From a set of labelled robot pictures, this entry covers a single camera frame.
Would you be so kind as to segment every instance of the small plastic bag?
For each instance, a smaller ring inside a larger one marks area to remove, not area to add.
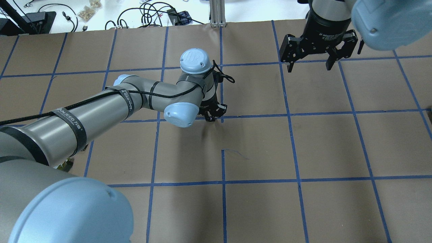
[[[89,21],[96,14],[96,10],[89,6],[84,8],[78,13],[78,17],[82,18],[85,22]]]
[[[102,7],[102,3],[101,0],[89,0],[90,2],[90,7],[98,9]]]

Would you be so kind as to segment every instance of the light blue joint cap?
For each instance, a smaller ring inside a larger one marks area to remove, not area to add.
[[[119,85],[125,78],[135,76],[135,75],[129,75],[129,74],[122,74],[118,76],[118,78],[114,81],[114,86]]]
[[[164,110],[164,117],[169,123],[180,128],[190,127],[197,117],[200,109],[188,102],[178,102],[168,105]]]
[[[432,30],[432,0],[357,0],[351,20],[370,48],[394,50]]]
[[[180,57],[180,68],[188,74],[202,74],[211,67],[209,55],[203,49],[189,49]]]

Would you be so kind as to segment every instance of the black cable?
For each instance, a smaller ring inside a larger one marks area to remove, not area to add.
[[[43,7],[46,7],[46,6],[55,6],[55,5],[60,5],[60,6],[68,7],[73,12],[73,14],[75,15],[75,18],[76,18],[76,26],[75,26],[75,29],[73,30],[73,32],[75,32],[76,29],[78,28],[78,17],[76,16],[75,11],[71,7],[69,7],[68,5],[62,4],[62,3],[49,3],[49,4],[45,4],[42,7],[40,7],[39,10],[38,10],[38,12],[40,12]]]
[[[140,10],[140,9],[143,9],[143,8],[128,8],[128,9],[124,10],[124,11],[121,12],[120,15],[118,16],[118,18],[117,18],[117,23],[120,21],[120,17],[121,17],[121,16],[122,16],[126,11],[134,10],[134,9],[139,9],[139,10]],[[192,18],[187,18],[187,17],[184,17],[184,16],[180,16],[179,14],[168,13],[168,12],[166,12],[166,11],[151,10],[151,9],[144,9],[144,10],[148,10],[148,11],[156,11],[156,12],[161,12],[161,13],[167,13],[168,15],[174,15],[174,16],[177,16],[177,17],[179,17],[179,18],[186,18],[186,19],[189,19],[189,20],[192,20],[192,21],[195,21],[195,22],[197,22],[197,23],[199,23],[199,24],[203,24],[203,25],[204,25],[204,23],[202,23],[202,22],[196,21],[196,20],[194,20],[194,19],[192,19]]]
[[[157,97],[172,99],[172,98],[176,98],[176,97],[188,94],[188,93],[194,91],[197,87],[200,87],[200,85],[199,84],[195,84],[195,86],[193,86],[192,88],[190,88],[190,89],[188,89],[188,90],[186,90],[184,92],[172,95],[172,96],[167,96],[167,95],[162,95],[162,94],[157,94],[157,93],[152,93],[152,92],[147,92],[147,91],[129,90],[129,92],[130,93],[146,94],[146,95],[151,95],[151,96],[157,96]],[[106,93],[94,96],[92,98],[83,100],[81,102],[75,103],[73,105],[66,106],[65,109],[66,110],[72,110],[74,108],[83,106],[85,104],[91,103],[91,102],[96,101],[98,99],[105,98],[107,96],[111,96],[111,95],[119,94],[119,93],[120,93],[120,91],[118,91],[118,90],[112,91],[112,92],[106,92]],[[21,117],[21,118],[6,120],[6,121],[0,121],[0,126],[7,125],[7,124],[12,124],[12,123],[17,123],[17,122],[25,122],[25,121],[28,121],[28,120],[39,119],[39,118],[43,118],[43,117],[47,117],[47,116],[53,116],[53,115],[54,115],[53,112],[47,112],[47,113],[42,113],[42,114],[38,114],[38,115],[31,115],[31,116],[26,116],[26,117]]]
[[[120,20],[120,26],[123,28],[123,25],[121,25],[121,21],[122,21],[122,20],[123,20],[124,24],[126,25],[126,28],[128,29],[129,26],[127,26],[127,23],[126,23],[126,21],[125,21],[124,19],[121,19],[121,20]]]
[[[138,28],[145,28],[145,27],[148,27],[148,26],[159,26],[159,27],[162,27],[160,25],[148,24],[148,25],[145,25],[145,26],[140,26]]]
[[[75,23],[71,19],[69,21],[73,24],[73,28],[70,32],[74,32],[75,31]]]
[[[105,30],[107,30],[107,25],[108,25],[110,22],[111,22],[111,23],[114,25],[114,27],[117,29],[117,25],[115,25],[115,22],[112,21],[112,20],[109,20],[109,21],[106,22],[106,24],[105,24]]]
[[[36,26],[33,24],[32,20],[27,16],[27,14],[16,4],[15,0],[12,0],[13,3],[18,7],[18,9],[24,14],[24,16],[30,21],[30,24],[33,26],[33,29],[37,32]]]

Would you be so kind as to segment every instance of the ur robot arm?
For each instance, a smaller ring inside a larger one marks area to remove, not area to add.
[[[394,50],[420,39],[432,29],[432,0],[298,0],[309,4],[300,37],[287,34],[280,47],[280,61],[294,63],[310,54],[328,53],[327,70],[342,58],[351,57],[358,42],[375,50]]]
[[[217,86],[234,79],[197,48],[182,54],[180,66],[175,85],[120,75],[86,101],[20,128],[0,127],[0,242],[128,243],[133,216],[121,193],[51,167],[141,108],[164,112],[183,128],[198,113],[209,122],[221,117],[227,106],[219,104]]]

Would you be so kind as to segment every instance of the velcro strap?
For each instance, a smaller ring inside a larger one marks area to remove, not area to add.
[[[119,86],[108,86],[108,87],[105,87],[105,89],[106,90],[117,90],[120,92],[121,97],[123,97],[123,99],[126,101],[126,104],[127,104],[128,114],[127,114],[126,119],[128,119],[133,114],[133,111],[135,110],[135,104],[133,103],[133,99],[130,96],[129,91],[127,89],[119,87]]]
[[[87,133],[84,129],[83,124],[81,121],[70,111],[66,110],[65,108],[58,108],[52,111],[56,116],[58,116],[60,119],[65,121],[70,128],[72,129],[73,133],[75,134],[76,138],[76,149],[71,155],[74,156],[78,151],[81,151],[87,144]]]

